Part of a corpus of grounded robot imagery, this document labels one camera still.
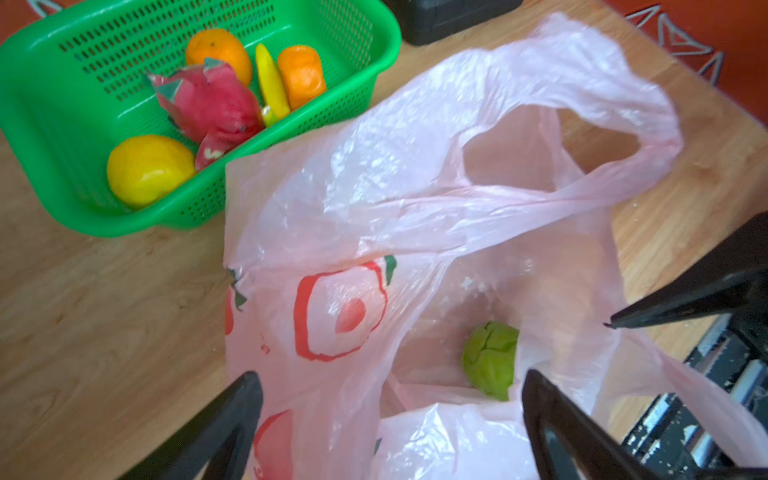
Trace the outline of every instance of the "crumpled plastic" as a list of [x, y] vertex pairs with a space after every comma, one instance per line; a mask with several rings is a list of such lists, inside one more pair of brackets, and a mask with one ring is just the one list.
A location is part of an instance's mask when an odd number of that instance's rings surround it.
[[[557, 108], [640, 148], [585, 174]], [[249, 472], [537, 478], [530, 368], [598, 418], [618, 396], [677, 392], [734, 461], [765, 465], [768, 438], [742, 406], [644, 334], [603, 325], [626, 306], [610, 206], [664, 178], [682, 145], [662, 90], [558, 14], [357, 119], [229, 163], [227, 369], [264, 388]], [[510, 402], [459, 365], [489, 320], [520, 330]]]

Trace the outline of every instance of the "pink dragon fruit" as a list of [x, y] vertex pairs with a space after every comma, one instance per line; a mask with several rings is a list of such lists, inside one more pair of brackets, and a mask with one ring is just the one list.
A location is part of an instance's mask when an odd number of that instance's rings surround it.
[[148, 77], [170, 119], [200, 144], [197, 171], [264, 129], [259, 101], [226, 62], [206, 58], [202, 65], [182, 68], [170, 78]]

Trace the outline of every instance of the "green fruit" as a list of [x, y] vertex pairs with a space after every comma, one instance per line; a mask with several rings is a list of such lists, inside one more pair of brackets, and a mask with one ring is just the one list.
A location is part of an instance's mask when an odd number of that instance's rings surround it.
[[462, 369], [472, 385], [500, 402], [515, 381], [515, 352], [520, 332], [506, 323], [488, 322], [469, 336], [462, 351]]

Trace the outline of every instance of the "basket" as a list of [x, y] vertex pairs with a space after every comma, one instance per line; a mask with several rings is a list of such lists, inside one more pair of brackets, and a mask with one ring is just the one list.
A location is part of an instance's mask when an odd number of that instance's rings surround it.
[[[231, 31], [252, 58], [257, 43], [275, 58], [291, 45], [311, 45], [328, 91], [165, 198], [130, 210], [109, 189], [109, 153], [141, 134], [196, 151], [168, 121], [145, 74], [182, 67], [187, 42], [206, 28]], [[153, 225], [190, 229], [222, 211], [228, 161], [363, 113], [399, 47], [397, 22], [379, 0], [87, 0], [0, 48], [0, 127], [43, 206], [65, 226], [98, 237]], [[251, 88], [262, 101], [257, 80]]]

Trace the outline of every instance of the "wooden surface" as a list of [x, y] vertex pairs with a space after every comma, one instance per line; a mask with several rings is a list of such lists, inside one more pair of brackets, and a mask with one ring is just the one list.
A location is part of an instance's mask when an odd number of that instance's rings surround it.
[[[616, 39], [680, 113], [686, 147], [674, 172], [615, 209], [634, 301], [768, 210], [768, 134], [695, 74], [600, 3], [526, 0], [437, 44], [403, 45], [374, 102], [450, 54], [524, 37], [557, 10]], [[565, 145], [587, 170], [636, 147], [562, 117]], [[0, 475], [115, 478], [225, 386], [223, 216], [190, 232], [82, 236], [45, 213], [0, 137], [0, 219]], [[683, 358], [706, 328], [689, 322], [651, 333]], [[643, 408], [643, 399], [625, 403], [611, 431], [623, 435]]]

